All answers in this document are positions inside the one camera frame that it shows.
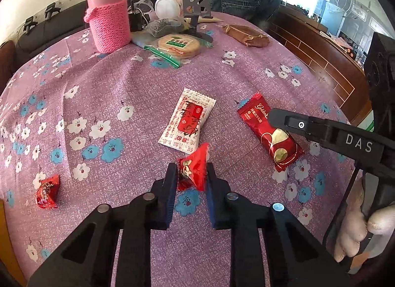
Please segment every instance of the thermos bottle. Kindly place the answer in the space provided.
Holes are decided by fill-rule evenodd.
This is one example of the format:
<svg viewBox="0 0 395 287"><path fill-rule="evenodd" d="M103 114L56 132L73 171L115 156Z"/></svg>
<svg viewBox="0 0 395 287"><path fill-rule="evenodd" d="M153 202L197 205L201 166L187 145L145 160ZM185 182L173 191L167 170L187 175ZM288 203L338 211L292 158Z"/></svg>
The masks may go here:
<svg viewBox="0 0 395 287"><path fill-rule="evenodd" d="M88 0L84 21L99 52L110 53L130 42L126 0Z"/></svg>

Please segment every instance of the brown wrapped snack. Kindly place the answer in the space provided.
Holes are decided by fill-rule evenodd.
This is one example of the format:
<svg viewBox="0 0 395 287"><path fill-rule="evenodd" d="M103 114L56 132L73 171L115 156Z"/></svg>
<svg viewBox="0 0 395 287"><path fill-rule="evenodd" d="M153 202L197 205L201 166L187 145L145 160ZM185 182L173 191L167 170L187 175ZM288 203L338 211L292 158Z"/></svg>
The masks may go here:
<svg viewBox="0 0 395 287"><path fill-rule="evenodd" d="M243 43L246 46L263 48L269 44L269 37L256 30L243 25L225 25L222 27L226 34Z"/></svg>

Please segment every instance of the red snack package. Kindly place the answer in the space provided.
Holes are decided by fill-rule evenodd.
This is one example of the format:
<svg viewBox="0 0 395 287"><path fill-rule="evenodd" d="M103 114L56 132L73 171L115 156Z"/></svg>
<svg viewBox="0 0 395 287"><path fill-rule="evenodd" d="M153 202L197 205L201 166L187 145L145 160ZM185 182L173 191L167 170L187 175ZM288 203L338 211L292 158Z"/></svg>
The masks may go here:
<svg viewBox="0 0 395 287"><path fill-rule="evenodd" d="M195 186L198 191L204 191L206 185L206 155L208 143L203 143L195 152L178 160L180 178L177 189L184 191Z"/></svg>
<svg viewBox="0 0 395 287"><path fill-rule="evenodd" d="M59 184L58 174L41 181L41 186L36 193L36 202L40 208L58 208L55 200L58 195Z"/></svg>
<svg viewBox="0 0 395 287"><path fill-rule="evenodd" d="M259 92L237 112L269 151L278 172L284 171L305 152L284 130L273 128L268 120L270 106Z"/></svg>

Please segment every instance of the metal pivot bolt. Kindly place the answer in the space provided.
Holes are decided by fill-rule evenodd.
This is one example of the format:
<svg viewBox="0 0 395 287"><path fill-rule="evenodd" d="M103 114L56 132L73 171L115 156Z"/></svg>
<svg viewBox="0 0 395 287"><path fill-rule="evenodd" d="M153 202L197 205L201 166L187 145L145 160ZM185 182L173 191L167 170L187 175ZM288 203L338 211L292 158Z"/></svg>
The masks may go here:
<svg viewBox="0 0 395 287"><path fill-rule="evenodd" d="M146 201L151 201L155 198L155 195L152 192L146 192L143 194L143 199Z"/></svg>
<svg viewBox="0 0 395 287"><path fill-rule="evenodd" d="M100 213L105 213L110 209L110 206L108 204L101 204L98 206L98 212Z"/></svg>
<svg viewBox="0 0 395 287"><path fill-rule="evenodd" d="M236 192L229 192L227 195L226 195L226 197L229 199L229 200L237 200L238 199L238 194L236 193Z"/></svg>
<svg viewBox="0 0 395 287"><path fill-rule="evenodd" d="M273 209L276 211L283 211L285 209L284 205L281 203L275 203L273 204Z"/></svg>

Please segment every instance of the purple floral tablecloth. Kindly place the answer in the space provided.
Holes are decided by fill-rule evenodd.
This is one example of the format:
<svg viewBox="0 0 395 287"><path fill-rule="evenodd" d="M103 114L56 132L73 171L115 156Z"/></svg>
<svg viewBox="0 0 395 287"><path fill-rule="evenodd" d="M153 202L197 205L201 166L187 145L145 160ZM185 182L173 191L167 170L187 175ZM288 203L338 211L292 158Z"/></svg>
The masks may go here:
<svg viewBox="0 0 395 287"><path fill-rule="evenodd" d="M129 203L184 157L157 142L184 87L217 100L200 134L200 143L211 145L217 176L252 202L283 203L323 238L352 161L295 136L305 155L278 173L238 116L236 101L260 91L272 108L346 122L344 114L276 40L248 48L216 23L199 30L213 36L214 48L179 69L132 44L99 54L87 29L51 46L9 81L0 97L0 197L26 278L96 206ZM54 174L61 181L59 208L40 209L36 190ZM169 230L152 233L151 259L153 286L229 285L230 232L211 228L203 193L177 193Z"/></svg>

